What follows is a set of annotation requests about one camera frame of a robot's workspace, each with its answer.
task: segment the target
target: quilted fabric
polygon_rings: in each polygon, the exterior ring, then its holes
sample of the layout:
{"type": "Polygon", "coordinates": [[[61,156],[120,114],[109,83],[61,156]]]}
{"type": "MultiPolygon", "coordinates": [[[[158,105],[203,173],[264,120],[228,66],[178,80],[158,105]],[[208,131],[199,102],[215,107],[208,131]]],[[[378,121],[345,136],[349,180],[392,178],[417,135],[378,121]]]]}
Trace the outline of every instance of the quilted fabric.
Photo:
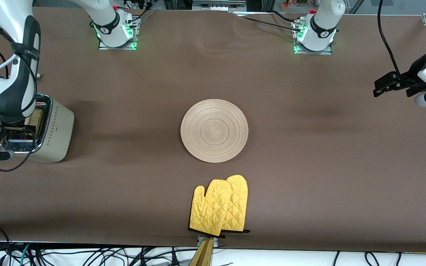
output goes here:
{"type": "Polygon", "coordinates": [[[242,175],[232,175],[226,181],[231,185],[232,194],[223,230],[242,232],[246,221],[247,183],[242,175]]]}
{"type": "Polygon", "coordinates": [[[226,180],[212,180],[205,195],[205,188],[195,188],[190,212],[190,229],[219,236],[223,228],[232,189],[226,180]]]}

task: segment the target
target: white floor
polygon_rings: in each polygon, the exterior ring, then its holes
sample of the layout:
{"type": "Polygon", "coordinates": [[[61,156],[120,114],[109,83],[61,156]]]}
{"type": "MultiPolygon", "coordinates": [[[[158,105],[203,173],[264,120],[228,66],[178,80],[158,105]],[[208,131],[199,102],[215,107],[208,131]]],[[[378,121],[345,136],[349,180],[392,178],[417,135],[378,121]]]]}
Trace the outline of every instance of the white floor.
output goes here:
{"type": "MultiPolygon", "coordinates": [[[[176,248],[177,258],[179,261],[189,260],[193,257],[194,251],[181,252],[181,249],[176,248]]],[[[76,252],[90,249],[60,249],[48,250],[48,252],[76,252]]],[[[129,256],[135,256],[141,249],[132,248],[126,249],[129,256]]],[[[157,248],[149,252],[146,256],[155,256],[163,252],[171,251],[171,248],[157,248]]],[[[380,266],[395,266],[398,255],[396,253],[374,253],[380,266]]],[[[55,266],[81,266],[91,253],[81,253],[74,255],[47,255],[45,256],[55,266]]],[[[330,251],[286,251],[286,250],[251,250],[251,249],[215,249],[213,255],[212,266],[332,266],[336,252],[330,251]]],[[[166,259],[171,259],[170,255],[165,256],[166,259]]],[[[372,257],[368,256],[372,266],[377,266],[372,257]]],[[[92,266],[97,266],[101,263],[102,256],[97,259],[92,266]]],[[[169,265],[166,259],[156,259],[149,261],[149,266],[165,266],[169,265]]],[[[5,259],[4,266],[9,264],[8,258],[5,259]]],[[[128,265],[126,261],[110,258],[106,261],[106,266],[122,266],[128,265]]],[[[336,266],[367,266],[363,252],[341,252],[338,256],[336,266]]],[[[399,266],[426,266],[426,254],[402,254],[399,266]]]]}

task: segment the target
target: white cable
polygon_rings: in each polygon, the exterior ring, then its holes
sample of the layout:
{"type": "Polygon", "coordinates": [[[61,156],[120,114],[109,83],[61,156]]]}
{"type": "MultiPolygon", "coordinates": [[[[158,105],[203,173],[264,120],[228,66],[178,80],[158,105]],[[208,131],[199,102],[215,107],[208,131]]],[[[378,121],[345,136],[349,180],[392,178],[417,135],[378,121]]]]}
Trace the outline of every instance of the white cable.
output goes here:
{"type": "Polygon", "coordinates": [[[0,65],[0,69],[9,65],[16,57],[17,55],[13,54],[11,57],[9,57],[9,59],[7,59],[3,64],[0,65]]]}

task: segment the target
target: round woven placemat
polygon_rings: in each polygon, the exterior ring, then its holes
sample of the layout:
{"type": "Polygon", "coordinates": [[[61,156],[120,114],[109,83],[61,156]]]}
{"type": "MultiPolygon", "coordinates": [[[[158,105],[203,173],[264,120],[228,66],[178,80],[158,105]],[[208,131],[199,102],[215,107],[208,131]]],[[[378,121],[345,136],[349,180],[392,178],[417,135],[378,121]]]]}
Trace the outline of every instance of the round woven placemat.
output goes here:
{"type": "Polygon", "coordinates": [[[238,155],[246,144],[248,133],[242,111],[219,99],[204,100],[192,106],[180,127],[185,148],[199,160],[213,163],[238,155]]]}

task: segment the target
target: brown tabletop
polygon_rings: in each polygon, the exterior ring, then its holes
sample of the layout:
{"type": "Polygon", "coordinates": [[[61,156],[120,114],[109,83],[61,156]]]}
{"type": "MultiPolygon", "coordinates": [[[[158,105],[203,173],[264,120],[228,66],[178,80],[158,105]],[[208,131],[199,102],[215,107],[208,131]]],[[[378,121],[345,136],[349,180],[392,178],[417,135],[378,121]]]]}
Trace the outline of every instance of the brown tabletop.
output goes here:
{"type": "MultiPolygon", "coordinates": [[[[194,246],[194,188],[241,174],[251,232],[228,234],[229,248],[426,251],[426,108],[404,91],[373,98],[392,70],[375,16],[344,16],[333,55],[314,56],[294,54],[287,30],[221,11],[159,11],[137,51],[99,51],[82,9],[34,13],[39,92],[71,109],[75,128],[63,162],[0,173],[11,239],[194,246]],[[186,111],[208,98],[249,123],[225,163],[197,160],[180,139],[186,111]]],[[[406,71],[426,52],[426,27],[382,22],[406,71]]],[[[0,49],[10,56],[1,37],[0,49]]]]}

